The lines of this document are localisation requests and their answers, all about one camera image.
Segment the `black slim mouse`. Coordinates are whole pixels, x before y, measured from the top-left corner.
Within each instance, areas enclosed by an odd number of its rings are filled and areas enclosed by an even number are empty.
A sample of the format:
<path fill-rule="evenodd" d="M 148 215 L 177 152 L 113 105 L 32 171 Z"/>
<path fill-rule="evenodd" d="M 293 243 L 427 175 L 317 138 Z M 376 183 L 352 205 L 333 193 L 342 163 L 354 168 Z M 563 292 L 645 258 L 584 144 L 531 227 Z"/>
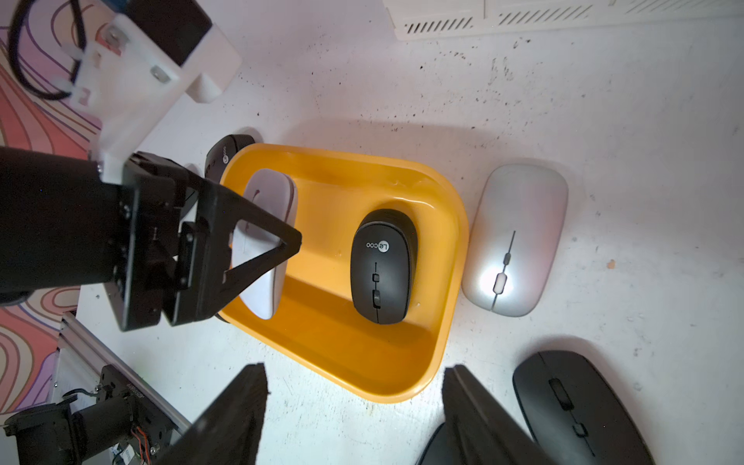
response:
<path fill-rule="evenodd" d="M 584 356 L 529 356 L 515 368 L 513 388 L 533 439 L 554 463 L 654 462 L 615 391 Z"/>

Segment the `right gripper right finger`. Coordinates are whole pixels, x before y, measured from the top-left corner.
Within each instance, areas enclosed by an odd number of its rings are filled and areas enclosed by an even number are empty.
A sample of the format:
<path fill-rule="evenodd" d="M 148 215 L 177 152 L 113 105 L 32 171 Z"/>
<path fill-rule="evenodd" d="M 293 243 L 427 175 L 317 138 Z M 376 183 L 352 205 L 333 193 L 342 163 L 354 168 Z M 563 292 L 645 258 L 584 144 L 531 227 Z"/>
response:
<path fill-rule="evenodd" d="M 456 464 L 552 463 L 466 366 L 445 370 L 442 399 Z"/>

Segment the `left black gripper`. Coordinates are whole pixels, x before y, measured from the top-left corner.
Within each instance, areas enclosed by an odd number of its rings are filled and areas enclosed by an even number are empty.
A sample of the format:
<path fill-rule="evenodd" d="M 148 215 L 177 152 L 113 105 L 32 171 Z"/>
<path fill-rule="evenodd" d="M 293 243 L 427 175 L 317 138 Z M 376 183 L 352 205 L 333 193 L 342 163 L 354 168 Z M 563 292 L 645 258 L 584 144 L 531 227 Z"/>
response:
<path fill-rule="evenodd" d="M 156 326 L 162 315 L 174 326 L 205 321 L 233 300 L 262 320 L 276 314 L 288 261 L 302 244 L 296 184 L 251 179 L 238 194 L 201 179 L 147 152 L 125 163 L 110 282 L 122 331 Z"/>

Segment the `white mouse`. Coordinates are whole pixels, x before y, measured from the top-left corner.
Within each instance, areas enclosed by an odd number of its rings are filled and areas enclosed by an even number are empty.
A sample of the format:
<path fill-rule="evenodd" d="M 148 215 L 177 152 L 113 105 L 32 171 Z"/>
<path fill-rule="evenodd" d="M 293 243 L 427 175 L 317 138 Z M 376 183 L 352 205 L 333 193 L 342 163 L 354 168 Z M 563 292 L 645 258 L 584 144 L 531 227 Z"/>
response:
<path fill-rule="evenodd" d="M 247 183 L 243 197 L 289 226 L 295 225 L 298 189 L 290 176 L 276 170 L 258 170 Z M 278 236 L 245 221 L 236 224 L 232 239 L 233 267 L 239 267 L 280 244 Z M 287 265 L 284 262 L 271 269 L 239 296 L 247 308 L 263 320 L 270 320 L 278 309 Z"/>

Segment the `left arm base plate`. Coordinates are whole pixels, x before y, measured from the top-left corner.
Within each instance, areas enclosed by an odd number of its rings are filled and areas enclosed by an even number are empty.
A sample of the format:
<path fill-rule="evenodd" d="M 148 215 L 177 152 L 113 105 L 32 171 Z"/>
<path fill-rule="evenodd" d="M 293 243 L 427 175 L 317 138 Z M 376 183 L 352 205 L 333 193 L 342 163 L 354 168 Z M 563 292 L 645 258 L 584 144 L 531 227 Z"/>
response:
<path fill-rule="evenodd" d="M 11 416 L 3 430 L 15 438 L 21 464 L 81 464 L 105 451 L 114 464 L 127 453 L 134 464 L 151 464 L 180 434 L 166 409 L 111 364 L 96 393 L 72 389 L 57 403 Z"/>

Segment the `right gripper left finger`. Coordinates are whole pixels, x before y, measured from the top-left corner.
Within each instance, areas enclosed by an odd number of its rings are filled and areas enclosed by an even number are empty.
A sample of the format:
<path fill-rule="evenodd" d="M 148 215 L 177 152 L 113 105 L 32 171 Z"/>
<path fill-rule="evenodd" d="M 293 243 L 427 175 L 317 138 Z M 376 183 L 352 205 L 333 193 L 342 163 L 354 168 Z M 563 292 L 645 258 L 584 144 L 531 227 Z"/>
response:
<path fill-rule="evenodd" d="M 267 373 L 261 363 L 245 366 L 157 464 L 254 464 L 259 451 Z"/>

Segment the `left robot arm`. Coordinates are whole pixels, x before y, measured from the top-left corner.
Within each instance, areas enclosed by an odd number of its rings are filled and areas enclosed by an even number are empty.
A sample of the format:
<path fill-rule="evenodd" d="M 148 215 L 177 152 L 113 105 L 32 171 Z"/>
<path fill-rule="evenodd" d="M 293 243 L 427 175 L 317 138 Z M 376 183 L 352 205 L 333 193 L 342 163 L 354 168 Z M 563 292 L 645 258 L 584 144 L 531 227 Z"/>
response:
<path fill-rule="evenodd" d="M 136 153 L 92 161 L 1 151 L 1 302 L 102 283 L 118 327 L 205 321 L 300 251 L 301 234 L 227 187 Z"/>

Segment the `black flower sticker mouse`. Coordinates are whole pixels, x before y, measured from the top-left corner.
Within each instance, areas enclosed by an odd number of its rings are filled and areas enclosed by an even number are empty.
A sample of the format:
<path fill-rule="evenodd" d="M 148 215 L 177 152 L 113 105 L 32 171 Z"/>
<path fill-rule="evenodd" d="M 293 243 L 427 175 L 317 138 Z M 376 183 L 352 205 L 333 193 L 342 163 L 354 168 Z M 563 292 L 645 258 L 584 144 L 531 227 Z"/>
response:
<path fill-rule="evenodd" d="M 228 164 L 244 147 L 253 145 L 255 139 L 250 135 L 228 135 L 217 141 L 205 157 L 205 178 L 220 183 Z"/>

